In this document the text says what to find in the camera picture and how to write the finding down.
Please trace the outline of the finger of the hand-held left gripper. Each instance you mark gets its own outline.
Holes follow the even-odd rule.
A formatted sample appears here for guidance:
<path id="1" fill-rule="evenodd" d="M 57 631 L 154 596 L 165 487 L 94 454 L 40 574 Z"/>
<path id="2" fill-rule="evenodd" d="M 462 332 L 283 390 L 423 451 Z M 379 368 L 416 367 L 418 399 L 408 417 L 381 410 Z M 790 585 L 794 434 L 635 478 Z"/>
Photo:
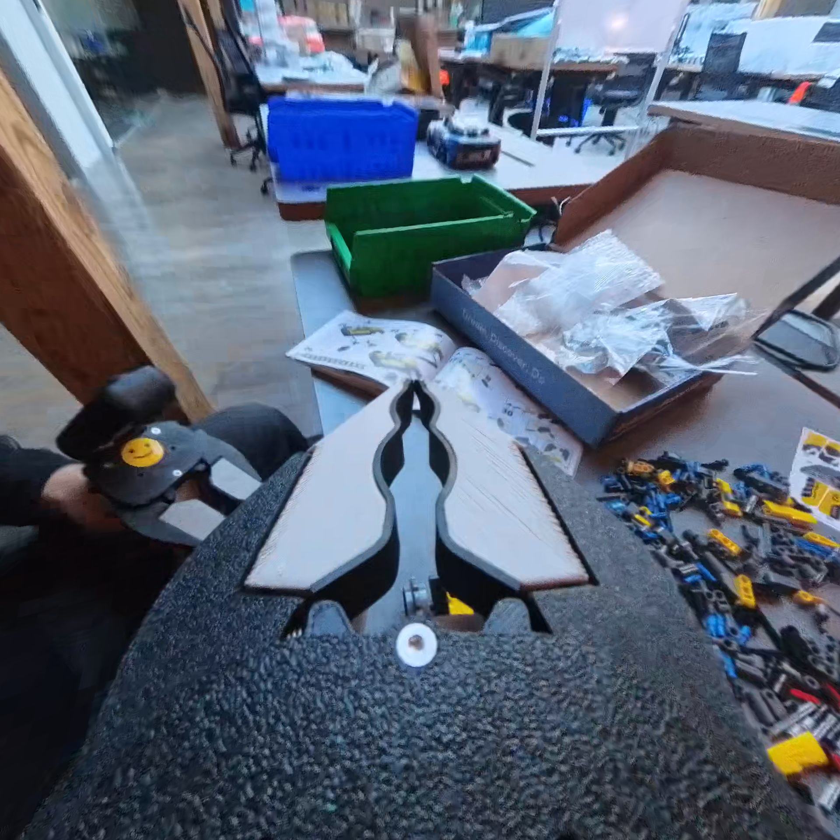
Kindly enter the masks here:
<path id="1" fill-rule="evenodd" d="M 215 531 L 226 517 L 201 500 L 173 503 L 157 500 L 146 506 L 120 510 L 120 519 L 127 528 L 145 538 L 195 548 Z"/>
<path id="2" fill-rule="evenodd" d="M 236 448 L 209 448 L 196 461 L 197 498 L 208 505 L 238 505 L 262 483 Z"/>

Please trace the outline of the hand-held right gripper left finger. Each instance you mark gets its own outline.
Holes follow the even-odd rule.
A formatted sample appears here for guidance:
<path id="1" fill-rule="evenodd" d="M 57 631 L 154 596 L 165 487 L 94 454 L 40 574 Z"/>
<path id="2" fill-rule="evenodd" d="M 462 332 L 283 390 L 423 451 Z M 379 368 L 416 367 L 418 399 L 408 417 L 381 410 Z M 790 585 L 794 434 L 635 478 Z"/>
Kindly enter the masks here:
<path id="1" fill-rule="evenodd" d="M 391 485 L 404 466 L 415 382 L 377 396 L 315 444 L 245 578 L 250 592 L 368 610 L 396 580 Z"/>

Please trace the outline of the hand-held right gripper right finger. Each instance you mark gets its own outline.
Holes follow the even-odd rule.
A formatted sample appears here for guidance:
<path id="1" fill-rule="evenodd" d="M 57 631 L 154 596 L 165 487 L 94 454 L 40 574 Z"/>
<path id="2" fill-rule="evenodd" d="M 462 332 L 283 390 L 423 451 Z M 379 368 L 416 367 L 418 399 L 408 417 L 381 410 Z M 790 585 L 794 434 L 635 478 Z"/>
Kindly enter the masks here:
<path id="1" fill-rule="evenodd" d="M 590 585 L 522 446 L 447 388 L 417 381 L 415 394 L 441 485 L 435 563 L 445 592 L 488 617 L 499 601 Z"/>

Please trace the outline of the person's left forearm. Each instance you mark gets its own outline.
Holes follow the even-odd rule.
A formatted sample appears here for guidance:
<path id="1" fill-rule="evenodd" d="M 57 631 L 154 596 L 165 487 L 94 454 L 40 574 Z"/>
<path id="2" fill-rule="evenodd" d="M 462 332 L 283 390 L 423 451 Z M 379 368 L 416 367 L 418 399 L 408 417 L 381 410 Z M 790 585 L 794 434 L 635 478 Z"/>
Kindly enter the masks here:
<path id="1" fill-rule="evenodd" d="M 24 448 L 1 436 L 1 525 L 34 527 L 46 515 L 46 483 L 71 460 L 46 448 Z"/>

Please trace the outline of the grey desk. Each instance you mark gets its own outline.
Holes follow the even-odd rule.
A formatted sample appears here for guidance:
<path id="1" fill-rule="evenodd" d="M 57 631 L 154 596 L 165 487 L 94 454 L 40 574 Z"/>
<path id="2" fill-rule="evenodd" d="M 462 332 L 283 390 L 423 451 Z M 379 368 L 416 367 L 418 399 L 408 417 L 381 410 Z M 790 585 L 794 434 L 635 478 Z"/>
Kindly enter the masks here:
<path id="1" fill-rule="evenodd" d="M 344 310 L 356 312 L 343 276 L 336 267 L 332 252 L 315 250 L 293 255 L 290 270 L 297 294 L 301 324 L 306 338 Z M 445 331 L 459 346 L 472 346 L 455 325 L 442 317 L 429 301 L 415 302 L 413 298 L 398 297 L 362 301 L 365 316 L 378 319 L 397 319 L 427 322 Z M 359 409 L 362 397 L 350 395 L 355 385 L 340 393 L 339 385 L 326 380 L 315 384 L 314 390 L 321 417 L 322 430 L 331 431 Z M 769 411 L 778 401 L 790 408 L 791 415 L 772 419 Z M 591 623 L 587 638 L 607 644 L 607 653 L 622 651 L 633 654 L 632 663 L 641 663 L 641 677 L 647 684 L 655 676 L 677 677 L 672 686 L 687 691 L 700 686 L 700 673 L 694 667 L 700 653 L 702 660 L 715 671 L 715 679 L 703 684 L 710 689 L 721 688 L 724 680 L 719 657 L 711 652 L 711 641 L 701 632 L 695 617 L 689 618 L 689 607 L 677 594 L 676 583 L 669 572 L 653 560 L 642 542 L 629 535 L 618 520 L 605 512 L 603 504 L 594 501 L 598 490 L 598 476 L 614 466 L 622 456 L 655 455 L 660 450 L 709 460 L 718 456 L 737 461 L 737 465 L 761 461 L 781 468 L 790 462 L 794 435 L 800 426 L 814 421 L 820 428 L 835 428 L 838 410 L 821 397 L 794 381 L 770 363 L 761 362 L 756 377 L 741 378 L 738 382 L 723 382 L 683 395 L 655 413 L 651 419 L 639 423 L 628 432 L 598 449 L 584 448 L 576 472 L 578 487 L 566 487 L 573 512 L 586 514 L 585 524 L 592 530 L 587 537 L 596 548 L 604 548 L 607 559 L 614 561 L 608 571 L 617 569 L 616 597 L 623 598 L 619 617 L 606 617 L 606 607 L 598 606 L 597 622 Z"/>

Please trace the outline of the person's left hand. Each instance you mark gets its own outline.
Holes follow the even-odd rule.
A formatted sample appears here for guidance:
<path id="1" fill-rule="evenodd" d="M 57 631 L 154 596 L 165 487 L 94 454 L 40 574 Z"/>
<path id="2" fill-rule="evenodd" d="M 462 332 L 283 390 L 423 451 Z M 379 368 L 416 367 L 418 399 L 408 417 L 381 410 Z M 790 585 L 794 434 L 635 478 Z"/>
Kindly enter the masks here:
<path id="1" fill-rule="evenodd" d="M 116 532 L 123 523 L 111 501 L 93 489 L 82 465 L 73 463 L 56 470 L 40 496 L 44 509 L 90 532 Z"/>

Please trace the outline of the blue cardboard box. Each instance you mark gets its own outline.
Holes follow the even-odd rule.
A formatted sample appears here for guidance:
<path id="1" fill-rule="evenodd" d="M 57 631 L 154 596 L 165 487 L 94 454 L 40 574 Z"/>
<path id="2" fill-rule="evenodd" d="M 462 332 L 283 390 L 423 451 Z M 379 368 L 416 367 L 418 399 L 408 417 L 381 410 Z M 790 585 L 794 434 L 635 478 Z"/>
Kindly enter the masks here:
<path id="1" fill-rule="evenodd" d="M 472 339 L 479 350 L 585 445 L 598 448 L 651 419 L 679 397 L 687 396 L 701 386 L 708 388 L 725 375 L 738 375 L 693 374 L 676 384 L 659 385 L 644 374 L 631 373 L 610 385 L 599 377 L 565 370 L 554 359 L 561 334 L 524 339 L 462 289 L 466 272 L 492 270 L 512 251 L 486 252 L 433 264 L 431 301 L 442 317 Z M 623 308 L 673 298 L 665 296 L 664 285 Z M 749 368 L 751 374 L 741 375 L 752 375 L 752 363 Z"/>

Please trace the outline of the open instruction booklet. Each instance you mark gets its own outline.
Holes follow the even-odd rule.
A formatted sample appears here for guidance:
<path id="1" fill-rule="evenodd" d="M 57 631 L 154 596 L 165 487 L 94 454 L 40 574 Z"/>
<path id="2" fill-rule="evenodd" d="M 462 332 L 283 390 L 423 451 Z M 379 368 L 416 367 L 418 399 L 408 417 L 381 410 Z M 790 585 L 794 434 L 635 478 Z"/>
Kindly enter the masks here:
<path id="1" fill-rule="evenodd" d="M 429 324 L 344 310 L 293 346 L 287 357 L 372 394 L 409 380 L 434 382 L 565 475 L 574 477 L 579 468 L 582 443 L 546 408 L 486 353 L 456 348 L 445 332 Z"/>

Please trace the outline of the pile of small brick pieces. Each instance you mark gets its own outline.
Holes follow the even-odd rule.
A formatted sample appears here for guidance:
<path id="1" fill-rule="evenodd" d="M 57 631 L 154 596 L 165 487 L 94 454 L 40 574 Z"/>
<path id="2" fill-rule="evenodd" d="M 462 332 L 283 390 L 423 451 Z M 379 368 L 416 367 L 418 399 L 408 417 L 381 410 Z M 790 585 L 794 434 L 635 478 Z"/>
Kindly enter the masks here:
<path id="1" fill-rule="evenodd" d="M 675 578 L 772 764 L 838 837 L 838 538 L 761 463 L 666 450 L 600 485 Z"/>

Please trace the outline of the frosted plastic bag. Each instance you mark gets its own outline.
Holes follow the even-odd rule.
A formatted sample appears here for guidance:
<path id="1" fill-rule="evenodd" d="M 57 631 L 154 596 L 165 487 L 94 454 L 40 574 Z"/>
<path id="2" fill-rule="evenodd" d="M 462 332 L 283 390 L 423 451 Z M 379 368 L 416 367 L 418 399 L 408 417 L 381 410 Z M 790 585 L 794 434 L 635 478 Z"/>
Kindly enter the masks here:
<path id="1" fill-rule="evenodd" d="M 494 269 L 472 269 L 462 289 L 524 339 L 562 334 L 663 285 L 645 260 L 607 229 L 561 253 L 515 250 Z"/>

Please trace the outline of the clear plastic bag with parts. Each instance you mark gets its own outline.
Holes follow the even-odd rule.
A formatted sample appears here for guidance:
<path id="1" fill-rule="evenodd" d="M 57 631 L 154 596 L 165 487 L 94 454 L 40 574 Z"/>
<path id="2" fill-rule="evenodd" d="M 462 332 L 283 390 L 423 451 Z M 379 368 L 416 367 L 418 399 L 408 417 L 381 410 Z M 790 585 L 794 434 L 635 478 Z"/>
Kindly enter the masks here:
<path id="1" fill-rule="evenodd" d="M 750 375 L 749 346 L 766 317 L 737 294 L 655 300 L 593 314 L 563 331 L 554 359 L 610 385 L 631 373 L 659 385 L 695 374 Z"/>

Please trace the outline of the green plastic bin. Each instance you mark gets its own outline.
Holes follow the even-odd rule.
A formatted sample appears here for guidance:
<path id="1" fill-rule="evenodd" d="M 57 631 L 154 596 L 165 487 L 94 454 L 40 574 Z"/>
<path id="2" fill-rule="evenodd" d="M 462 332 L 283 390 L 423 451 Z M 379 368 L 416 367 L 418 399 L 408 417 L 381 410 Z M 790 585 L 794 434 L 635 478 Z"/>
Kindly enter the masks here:
<path id="1" fill-rule="evenodd" d="M 359 298 L 427 293 L 435 262 L 523 245 L 535 210 L 479 175 L 328 188 L 335 263 Z"/>

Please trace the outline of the yellow sticker sheet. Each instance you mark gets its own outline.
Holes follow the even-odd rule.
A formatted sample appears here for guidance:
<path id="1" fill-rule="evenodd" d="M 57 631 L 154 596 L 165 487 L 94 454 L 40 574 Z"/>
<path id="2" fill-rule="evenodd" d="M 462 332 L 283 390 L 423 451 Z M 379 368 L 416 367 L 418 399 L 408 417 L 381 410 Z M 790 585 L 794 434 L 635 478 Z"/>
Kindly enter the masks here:
<path id="1" fill-rule="evenodd" d="M 823 526 L 839 533 L 839 441 L 801 431 L 789 475 L 791 495 Z"/>

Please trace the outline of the blue plastic crate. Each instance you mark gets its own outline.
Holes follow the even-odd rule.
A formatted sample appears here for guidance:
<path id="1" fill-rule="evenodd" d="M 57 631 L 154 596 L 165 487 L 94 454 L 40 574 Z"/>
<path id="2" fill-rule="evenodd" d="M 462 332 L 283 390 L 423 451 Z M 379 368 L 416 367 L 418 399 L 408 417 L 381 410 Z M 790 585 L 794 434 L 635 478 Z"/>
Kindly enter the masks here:
<path id="1" fill-rule="evenodd" d="M 401 101 L 273 97 L 266 140 L 281 183 L 383 182 L 413 174 L 419 112 Z"/>

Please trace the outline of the white side table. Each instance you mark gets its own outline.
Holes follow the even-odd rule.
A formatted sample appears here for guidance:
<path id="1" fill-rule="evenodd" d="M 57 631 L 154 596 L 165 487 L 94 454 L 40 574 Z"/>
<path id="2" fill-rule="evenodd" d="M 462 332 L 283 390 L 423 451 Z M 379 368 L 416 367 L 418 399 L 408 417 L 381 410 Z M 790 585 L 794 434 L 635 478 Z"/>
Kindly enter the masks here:
<path id="1" fill-rule="evenodd" d="M 465 181 L 479 175 L 521 199 L 531 207 L 559 202 L 580 194 L 623 162 L 625 152 L 614 156 L 602 146 L 580 153 L 566 146 L 561 136 L 549 147 L 508 128 L 491 128 L 500 139 L 500 159 L 487 171 L 453 171 L 432 156 L 425 141 L 415 146 L 413 181 L 438 181 L 458 177 Z M 270 164 L 267 194 L 275 201 L 280 217 L 287 222 L 323 219 L 330 184 L 282 182 L 276 164 Z"/>

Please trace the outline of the black office chair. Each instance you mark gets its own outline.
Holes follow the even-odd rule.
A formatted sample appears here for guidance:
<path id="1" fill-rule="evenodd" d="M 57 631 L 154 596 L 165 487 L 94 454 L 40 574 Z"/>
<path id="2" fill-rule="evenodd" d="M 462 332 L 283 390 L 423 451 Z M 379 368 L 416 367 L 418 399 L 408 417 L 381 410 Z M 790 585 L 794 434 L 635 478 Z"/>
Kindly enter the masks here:
<path id="1" fill-rule="evenodd" d="M 246 141 L 229 153 L 229 162 L 236 165 L 238 156 L 250 151 L 248 168 L 256 172 L 261 157 L 267 155 L 266 132 L 261 121 L 261 106 L 265 96 L 263 88 L 249 61 L 249 56 L 239 36 L 233 34 L 227 25 L 217 28 L 220 66 L 224 68 L 224 96 L 228 112 L 232 116 L 251 118 L 254 124 L 246 134 Z"/>
<path id="2" fill-rule="evenodd" d="M 616 118 L 621 109 L 631 109 L 639 106 L 649 85 L 649 73 L 627 74 L 614 77 L 596 86 L 592 94 L 592 104 L 598 106 L 602 116 L 600 129 L 614 129 Z M 614 156 L 618 151 L 625 151 L 627 146 L 626 132 L 601 132 L 586 135 L 574 148 L 579 154 L 587 144 L 597 145 L 601 141 L 609 146 L 609 155 Z"/>

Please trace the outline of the brown cardboard tray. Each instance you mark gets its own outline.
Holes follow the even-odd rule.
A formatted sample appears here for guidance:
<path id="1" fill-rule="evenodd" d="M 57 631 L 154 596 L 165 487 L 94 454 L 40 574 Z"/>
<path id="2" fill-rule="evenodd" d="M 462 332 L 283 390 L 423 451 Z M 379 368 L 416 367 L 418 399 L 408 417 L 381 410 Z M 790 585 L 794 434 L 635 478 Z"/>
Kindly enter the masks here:
<path id="1" fill-rule="evenodd" d="M 679 125 L 572 198 L 562 251 L 610 229 L 671 298 L 773 310 L 839 254 L 838 143 Z"/>

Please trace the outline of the blue and black device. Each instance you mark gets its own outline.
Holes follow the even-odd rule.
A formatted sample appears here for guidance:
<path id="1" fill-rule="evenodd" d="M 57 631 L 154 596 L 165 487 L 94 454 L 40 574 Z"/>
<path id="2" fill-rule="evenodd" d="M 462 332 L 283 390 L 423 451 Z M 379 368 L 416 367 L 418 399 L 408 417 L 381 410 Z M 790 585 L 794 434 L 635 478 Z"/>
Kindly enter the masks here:
<path id="1" fill-rule="evenodd" d="M 455 115 L 430 122 L 426 143 L 435 160 L 453 171 L 488 171 L 501 155 L 501 140 L 486 125 Z"/>

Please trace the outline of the whiteboard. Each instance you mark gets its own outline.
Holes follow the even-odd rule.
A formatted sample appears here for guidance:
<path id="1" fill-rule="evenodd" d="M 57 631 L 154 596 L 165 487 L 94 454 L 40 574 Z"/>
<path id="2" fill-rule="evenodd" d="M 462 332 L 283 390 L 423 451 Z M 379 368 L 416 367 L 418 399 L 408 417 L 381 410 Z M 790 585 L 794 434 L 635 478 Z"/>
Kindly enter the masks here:
<path id="1" fill-rule="evenodd" d="M 554 51 L 570 47 L 588 56 L 601 53 L 652 51 L 654 75 L 645 89 L 644 105 L 655 97 L 664 75 L 688 1 L 555 1 L 552 28 L 540 56 L 537 103 L 530 138 L 539 136 Z"/>

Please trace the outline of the wooden post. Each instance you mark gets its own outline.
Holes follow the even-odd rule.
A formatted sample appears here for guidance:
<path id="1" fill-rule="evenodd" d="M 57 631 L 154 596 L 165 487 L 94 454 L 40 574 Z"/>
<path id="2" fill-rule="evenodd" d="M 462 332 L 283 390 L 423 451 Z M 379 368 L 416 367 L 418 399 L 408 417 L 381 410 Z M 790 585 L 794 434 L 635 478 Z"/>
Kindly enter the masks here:
<path id="1" fill-rule="evenodd" d="M 224 78 L 216 51 L 214 21 L 208 15 L 204 2 L 178 1 L 177 6 L 219 137 L 225 149 L 237 150 L 240 142 L 226 104 Z"/>
<path id="2" fill-rule="evenodd" d="M 79 403 L 112 375 L 152 364 L 174 416 L 212 405 L 1 76 L 2 324 Z"/>

